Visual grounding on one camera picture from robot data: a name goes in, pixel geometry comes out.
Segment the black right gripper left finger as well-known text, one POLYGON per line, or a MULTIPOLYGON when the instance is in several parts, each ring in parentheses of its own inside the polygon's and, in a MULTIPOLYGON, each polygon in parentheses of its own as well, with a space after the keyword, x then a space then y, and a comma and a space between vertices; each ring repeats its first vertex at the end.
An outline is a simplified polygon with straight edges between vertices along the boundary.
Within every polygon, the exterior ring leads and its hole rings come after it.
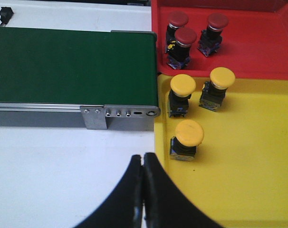
POLYGON ((116 187, 77 228, 140 228, 143 217, 141 156, 133 155, 116 187))

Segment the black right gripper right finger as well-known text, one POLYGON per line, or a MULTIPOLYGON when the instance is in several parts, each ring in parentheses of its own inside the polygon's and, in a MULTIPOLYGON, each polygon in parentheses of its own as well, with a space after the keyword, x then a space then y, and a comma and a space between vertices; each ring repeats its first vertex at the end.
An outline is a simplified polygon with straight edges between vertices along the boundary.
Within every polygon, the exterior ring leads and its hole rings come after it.
POLYGON ((221 228, 177 188, 155 153, 144 155, 144 205, 148 228, 221 228))

